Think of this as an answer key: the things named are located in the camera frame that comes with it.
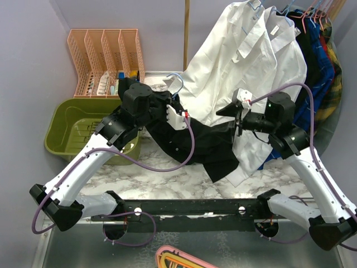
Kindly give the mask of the light blue hanger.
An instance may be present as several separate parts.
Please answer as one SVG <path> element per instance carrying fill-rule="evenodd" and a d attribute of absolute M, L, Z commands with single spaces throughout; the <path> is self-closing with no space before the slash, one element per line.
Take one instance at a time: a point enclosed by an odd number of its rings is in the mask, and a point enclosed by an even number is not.
<path fill-rule="evenodd" d="M 171 73 L 165 77 L 164 82 L 172 93 L 172 99 L 176 99 L 179 96 L 180 90 L 184 87 L 184 80 L 181 74 Z"/>

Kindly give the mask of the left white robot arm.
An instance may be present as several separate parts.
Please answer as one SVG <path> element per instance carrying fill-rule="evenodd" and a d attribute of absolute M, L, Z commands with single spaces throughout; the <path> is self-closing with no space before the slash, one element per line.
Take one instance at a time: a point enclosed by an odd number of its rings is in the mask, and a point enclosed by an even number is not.
<path fill-rule="evenodd" d="M 153 121 L 167 121 L 167 105 L 172 102 L 168 91 L 155 92 L 148 85 L 133 83 L 123 92 L 122 103 L 103 117 L 88 143 L 55 178 L 45 185 L 35 184 L 30 195 L 38 204 L 32 220 L 32 231 L 38 234 L 36 221 L 44 212 L 61 231 L 80 219 L 106 215 L 118 220 L 123 214 L 119 197 L 113 193 L 80 195 L 89 179 L 129 141 L 138 130 Z"/>

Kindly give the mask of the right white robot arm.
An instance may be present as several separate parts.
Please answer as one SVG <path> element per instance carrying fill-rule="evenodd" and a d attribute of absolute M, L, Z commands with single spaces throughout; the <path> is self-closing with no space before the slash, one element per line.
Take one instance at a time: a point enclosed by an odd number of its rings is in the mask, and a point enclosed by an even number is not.
<path fill-rule="evenodd" d="M 325 169 L 305 130 L 293 124 L 295 104 L 285 92 L 268 97 L 263 113 L 250 109 L 251 93 L 236 94 L 218 116 L 233 117 L 235 152 L 239 166 L 227 175 L 234 185 L 251 176 L 272 150 L 295 170 L 312 194 L 317 208 L 291 200 L 277 190 L 258 197 L 257 214 L 283 216 L 308 230 L 321 249 L 329 251 L 356 234 L 356 205 L 337 186 Z"/>

